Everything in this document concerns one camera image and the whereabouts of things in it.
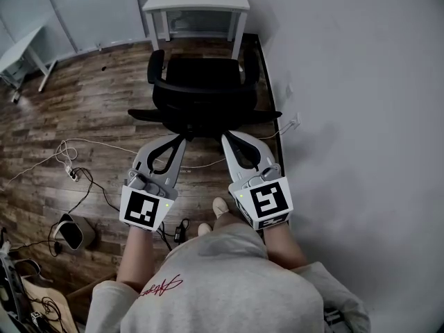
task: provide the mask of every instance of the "chair armrest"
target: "chair armrest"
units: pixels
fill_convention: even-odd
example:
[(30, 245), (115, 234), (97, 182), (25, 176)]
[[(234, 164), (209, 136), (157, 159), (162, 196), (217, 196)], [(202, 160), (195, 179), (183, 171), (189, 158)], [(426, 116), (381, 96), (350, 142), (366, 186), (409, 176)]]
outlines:
[(150, 61), (148, 63), (148, 70), (146, 71), (148, 82), (150, 84), (154, 84), (156, 79), (162, 78), (164, 57), (165, 57), (165, 51), (161, 49), (159, 51), (152, 52)]
[(244, 51), (245, 83), (244, 85), (256, 84), (259, 81), (259, 62), (256, 53), (252, 49)]

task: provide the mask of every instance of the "white table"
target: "white table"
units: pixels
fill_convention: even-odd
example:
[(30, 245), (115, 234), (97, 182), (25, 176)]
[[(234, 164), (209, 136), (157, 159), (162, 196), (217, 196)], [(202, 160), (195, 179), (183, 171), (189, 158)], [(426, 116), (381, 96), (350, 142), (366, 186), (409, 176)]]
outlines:
[(13, 75), (11, 75), (8, 72), (8, 68), (17, 63), (20, 60), (20, 58), (25, 54), (25, 52), (44, 74), (44, 79), (40, 84), (39, 92), (43, 90), (43, 87), (46, 84), (46, 81), (48, 80), (49, 74), (51, 74), (54, 65), (57, 62), (57, 60), (54, 60), (49, 69), (46, 68), (45, 64), (42, 62), (42, 60), (36, 54), (34, 49), (31, 47), (31, 42), (34, 40), (34, 38), (37, 36), (37, 34), (40, 32), (41, 29), (42, 27), (36, 28), (33, 32), (23, 37), (20, 41), (18, 41), (12, 47), (10, 47), (0, 58), (0, 74), (7, 75), (8, 81), (12, 83), (16, 89), (19, 89), (19, 87), (21, 86), (24, 75), (23, 78), (17, 80)]
[(248, 0), (148, 0), (142, 10), (146, 14), (151, 42), (153, 43), (153, 49), (155, 51), (159, 49), (159, 43), (157, 41), (157, 33), (153, 19), (154, 12), (160, 12), (162, 15), (166, 41), (170, 40), (167, 21), (167, 11), (169, 10), (217, 10), (231, 12), (230, 29), (228, 31), (228, 40), (230, 42), (233, 38), (237, 14), (240, 14), (232, 53), (232, 59), (237, 59), (241, 48), (247, 14), (250, 10), (250, 4), (248, 3)]

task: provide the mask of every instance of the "power strip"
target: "power strip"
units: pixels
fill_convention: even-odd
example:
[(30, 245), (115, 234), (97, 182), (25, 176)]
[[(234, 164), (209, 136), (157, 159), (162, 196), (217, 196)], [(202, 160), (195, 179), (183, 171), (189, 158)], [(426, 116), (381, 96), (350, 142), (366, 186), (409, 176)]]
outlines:
[(65, 171), (67, 172), (67, 174), (69, 175), (69, 177), (71, 178), (72, 181), (74, 181), (74, 182), (78, 181), (77, 173), (74, 172), (69, 165), (67, 165), (67, 167), (65, 168)]

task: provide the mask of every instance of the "person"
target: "person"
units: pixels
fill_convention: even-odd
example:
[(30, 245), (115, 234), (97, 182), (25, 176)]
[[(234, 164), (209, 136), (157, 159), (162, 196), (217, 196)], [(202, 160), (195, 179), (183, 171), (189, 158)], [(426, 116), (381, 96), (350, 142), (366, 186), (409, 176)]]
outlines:
[(131, 227), (117, 281), (93, 290), (86, 333), (370, 331), (360, 299), (309, 264), (286, 223), (262, 240), (222, 198), (213, 210), (214, 229), (201, 224), (156, 274), (152, 233)]

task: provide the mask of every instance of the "sweatshirt sleeve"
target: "sweatshirt sleeve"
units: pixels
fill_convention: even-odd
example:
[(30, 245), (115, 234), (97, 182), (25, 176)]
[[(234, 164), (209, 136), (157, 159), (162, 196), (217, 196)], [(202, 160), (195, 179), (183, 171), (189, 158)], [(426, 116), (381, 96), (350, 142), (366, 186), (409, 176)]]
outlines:
[(313, 284), (322, 296), (325, 308), (335, 308), (344, 315), (353, 333), (370, 332), (370, 319), (363, 302), (336, 280), (321, 263), (316, 262), (292, 271)]
[(104, 281), (94, 287), (85, 333), (118, 333), (139, 294), (128, 285)]

